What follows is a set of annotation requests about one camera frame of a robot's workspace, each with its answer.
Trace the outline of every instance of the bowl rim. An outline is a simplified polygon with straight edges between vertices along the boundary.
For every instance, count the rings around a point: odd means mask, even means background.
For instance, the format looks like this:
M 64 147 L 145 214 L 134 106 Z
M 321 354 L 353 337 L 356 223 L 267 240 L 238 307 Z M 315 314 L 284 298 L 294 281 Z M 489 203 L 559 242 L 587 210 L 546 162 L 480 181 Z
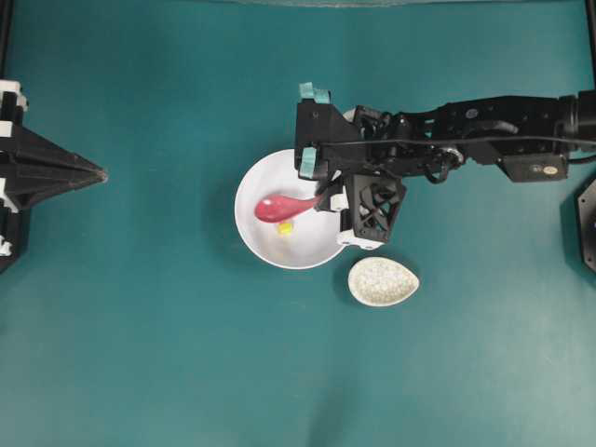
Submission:
M 245 234 L 243 233 L 242 229 L 240 228 L 240 225 L 238 224 L 239 220 L 238 220 L 238 195 L 240 194 L 240 191 L 242 190 L 242 187 L 245 184 L 246 178 L 249 175 L 249 173 L 251 172 L 252 169 L 254 169 L 257 165 L 259 165 L 262 162 L 265 162 L 267 158 L 271 157 L 271 156 L 276 156 L 279 155 L 281 153 L 284 152 L 288 152 L 288 151 L 294 151 L 293 149 L 282 149 L 280 151 L 276 151 L 276 152 L 272 152 L 271 154 L 268 154 L 267 156 L 264 156 L 263 158 L 259 159 L 256 163 L 254 163 L 249 170 L 246 171 L 246 173 L 244 174 L 244 176 L 242 176 L 242 180 L 240 181 L 240 184 L 238 185 L 238 188 L 236 190 L 236 195 L 234 197 L 234 222 L 236 224 L 236 230 L 238 231 L 238 233 L 240 234 L 240 238 L 242 239 L 242 242 L 244 242 L 244 245 L 246 245 L 250 251 L 252 251 L 252 254 L 254 254 L 257 258 L 261 259 L 262 261 L 265 261 L 268 264 L 274 265 L 275 267 L 279 267 L 279 268 L 285 268 L 287 270 L 306 270 L 309 268 L 315 268 L 315 267 L 319 267 L 320 265 L 326 264 L 328 263 L 331 259 L 333 259 L 335 256 L 337 256 L 339 253 L 341 253 L 344 248 L 345 245 L 340 245 L 337 244 L 337 251 L 334 252 L 331 256 L 323 259 L 322 261 L 315 263 L 315 264 L 309 264 L 309 265 L 304 265 L 304 266 L 292 266 L 292 265 L 284 265 L 284 264 L 278 264 L 275 263 L 271 260 L 266 259 L 265 257 L 263 257 L 261 254 L 259 254 L 256 249 L 254 249 L 251 244 L 249 244 L 247 242 L 247 238 L 245 237 Z

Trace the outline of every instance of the white bracket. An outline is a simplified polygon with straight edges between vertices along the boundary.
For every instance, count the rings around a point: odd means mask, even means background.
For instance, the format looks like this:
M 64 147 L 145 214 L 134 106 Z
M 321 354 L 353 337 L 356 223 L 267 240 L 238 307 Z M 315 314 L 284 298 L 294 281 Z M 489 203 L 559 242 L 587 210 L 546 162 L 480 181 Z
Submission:
M 6 184 L 7 179 L 0 178 L 0 200 L 4 201 L 5 208 L 8 208 L 10 212 L 12 212 L 13 214 L 16 214 L 19 212 L 19 209 L 15 206 L 14 203 L 12 203 L 12 200 L 10 200 L 7 194 L 5 193 L 4 189 Z
M 7 81 L 5 79 L 0 79 L 0 93 L 4 93 L 5 91 L 16 93 L 17 106 L 22 107 L 23 112 L 27 112 L 29 109 L 29 102 L 27 101 L 25 95 L 22 94 L 19 81 Z
M 10 256 L 12 251 L 10 248 L 12 244 L 4 239 L 4 236 L 0 235 L 0 256 Z
M 0 121 L 0 138 L 12 137 L 12 121 Z
M 357 245 L 363 250 L 374 250 L 383 245 L 383 242 L 356 237 L 354 230 L 345 230 L 338 233 L 336 240 L 339 245 Z
M 347 203 L 347 192 L 344 191 L 342 194 L 334 194 L 333 196 L 329 197 L 329 208 L 331 211 L 339 212 L 341 210 L 347 210 L 349 208 L 349 204 Z

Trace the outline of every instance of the black cable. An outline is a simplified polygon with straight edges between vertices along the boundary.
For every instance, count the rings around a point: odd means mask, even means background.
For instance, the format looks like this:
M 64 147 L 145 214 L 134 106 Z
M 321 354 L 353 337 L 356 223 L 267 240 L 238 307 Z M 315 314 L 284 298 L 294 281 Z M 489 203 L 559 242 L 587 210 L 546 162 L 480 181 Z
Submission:
M 596 156 L 584 156 L 583 158 L 569 158 L 570 165 L 586 165 L 596 161 Z
M 451 170 L 451 166 L 448 165 L 447 163 L 443 163 L 440 166 L 440 173 L 439 173 L 439 177 L 435 177 L 432 173 L 432 171 L 430 170 L 430 166 L 428 164 L 424 165 L 422 167 L 423 172 L 425 174 L 425 177 L 427 178 L 427 180 L 433 184 L 439 184 L 439 183 L 443 183 L 447 180 L 447 176 L 449 175 L 449 171 Z
M 387 140 L 363 140 L 360 142 L 322 142 L 322 146 L 356 146 L 359 144 L 387 144 L 388 142 L 403 144 L 418 144 L 421 146 L 429 145 L 447 145 L 447 144 L 472 144 L 478 142 L 522 142 L 522 141 L 542 141 L 542 142 L 564 142 L 567 144 L 596 146 L 595 140 L 582 140 L 578 138 L 563 137 L 545 137 L 539 135 L 518 135 L 514 137 L 477 137 L 477 138 L 458 138 L 452 140 L 408 140 L 405 138 L 392 138 Z

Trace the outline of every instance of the wire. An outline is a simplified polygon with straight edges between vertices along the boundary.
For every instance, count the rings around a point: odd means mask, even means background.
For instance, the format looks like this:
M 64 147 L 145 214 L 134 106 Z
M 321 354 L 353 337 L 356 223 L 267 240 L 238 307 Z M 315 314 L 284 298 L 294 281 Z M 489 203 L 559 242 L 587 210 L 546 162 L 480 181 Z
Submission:
M 589 145 L 596 146 L 595 140 L 582 140 L 578 138 L 563 138 L 563 137 L 544 137 L 539 135 L 519 135 L 514 137 L 478 137 L 478 138 L 459 138 L 451 140 L 407 140 L 404 138 L 393 138 L 387 140 L 363 140 L 360 142 L 322 142 L 322 146 L 338 147 L 338 146 L 356 146 L 359 144 L 387 144 L 388 142 L 396 142 L 403 144 L 418 144 L 421 146 L 429 145 L 445 145 L 445 144 L 472 144 L 478 142 L 522 142 L 522 141 L 542 141 L 542 142 L 564 142 L 567 144 Z
M 433 184 L 439 184 L 447 180 L 447 176 L 449 175 L 449 171 L 451 170 L 451 168 L 451 165 L 447 163 L 441 164 L 439 177 L 435 177 L 430 171 L 430 167 L 428 166 L 428 164 L 426 164 L 423 166 L 423 172 L 429 182 Z

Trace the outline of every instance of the white speckled dish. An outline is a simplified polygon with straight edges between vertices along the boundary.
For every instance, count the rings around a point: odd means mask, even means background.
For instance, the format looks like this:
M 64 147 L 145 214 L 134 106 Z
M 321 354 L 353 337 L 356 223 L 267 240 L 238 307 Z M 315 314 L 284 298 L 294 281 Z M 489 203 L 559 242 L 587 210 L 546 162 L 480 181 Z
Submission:
M 418 290 L 420 280 L 400 263 L 370 257 L 350 269 L 347 285 L 354 298 L 364 305 L 384 307 L 408 299 Z

